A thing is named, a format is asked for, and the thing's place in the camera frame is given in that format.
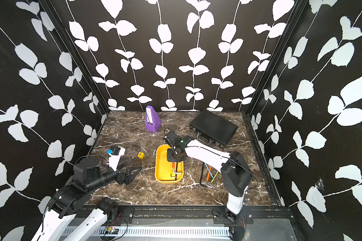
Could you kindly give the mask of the yellow plastic storage tray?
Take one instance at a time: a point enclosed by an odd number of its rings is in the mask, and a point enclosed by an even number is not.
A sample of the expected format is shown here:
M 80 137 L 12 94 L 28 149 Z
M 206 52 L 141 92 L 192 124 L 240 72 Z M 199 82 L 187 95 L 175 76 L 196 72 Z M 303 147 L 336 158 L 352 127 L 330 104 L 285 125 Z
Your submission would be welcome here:
M 155 178 L 162 184 L 173 184 L 178 183 L 182 180 L 183 175 L 178 176 L 177 180 L 171 177 L 172 163 L 167 161 L 166 154 L 169 145 L 164 144 L 158 147 L 156 151 L 156 162 L 155 162 Z

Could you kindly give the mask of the dark long hex key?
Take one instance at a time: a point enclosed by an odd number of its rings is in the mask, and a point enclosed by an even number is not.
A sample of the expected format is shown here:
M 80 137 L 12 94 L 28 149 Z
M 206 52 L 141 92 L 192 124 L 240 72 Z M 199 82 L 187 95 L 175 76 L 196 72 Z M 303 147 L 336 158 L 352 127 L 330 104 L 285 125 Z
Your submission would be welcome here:
M 201 167 L 201 172 L 200 172 L 199 185 L 200 185 L 200 187 L 202 187 L 202 188 L 212 188 L 212 186 L 207 185 L 207 184 L 204 184 L 204 183 L 202 182 L 205 167 L 206 167 L 206 165 L 205 165 L 205 163 L 203 163 L 203 164 L 202 164 L 202 167 Z

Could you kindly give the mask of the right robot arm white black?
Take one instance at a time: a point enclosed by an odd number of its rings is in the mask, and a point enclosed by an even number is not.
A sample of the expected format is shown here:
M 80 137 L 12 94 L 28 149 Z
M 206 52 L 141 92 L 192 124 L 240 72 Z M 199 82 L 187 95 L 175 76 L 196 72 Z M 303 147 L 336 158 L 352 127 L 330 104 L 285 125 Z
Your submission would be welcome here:
M 170 146 L 167 153 L 169 162 L 181 162 L 189 157 L 216 169 L 221 174 L 223 186 L 228 192 L 227 212 L 232 215 L 240 214 L 245 194 L 253 179 L 253 173 L 242 154 L 236 151 L 222 152 L 190 136 L 181 138 L 173 132 L 166 134 L 164 140 Z

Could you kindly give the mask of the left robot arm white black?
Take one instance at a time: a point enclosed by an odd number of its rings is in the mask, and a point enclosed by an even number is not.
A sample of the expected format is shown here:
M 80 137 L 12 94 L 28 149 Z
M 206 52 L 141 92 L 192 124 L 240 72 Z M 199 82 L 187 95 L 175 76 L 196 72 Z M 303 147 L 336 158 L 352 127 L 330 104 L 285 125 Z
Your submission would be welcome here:
M 33 237 L 34 241 L 57 241 L 91 197 L 91 194 L 113 182 L 130 184 L 142 170 L 140 166 L 114 170 L 95 156 L 85 156 L 73 167 L 73 175 L 57 190 L 43 212 L 43 221 Z M 106 222 L 121 219 L 119 205 L 103 198 L 87 218 L 67 237 L 67 241 L 86 241 Z

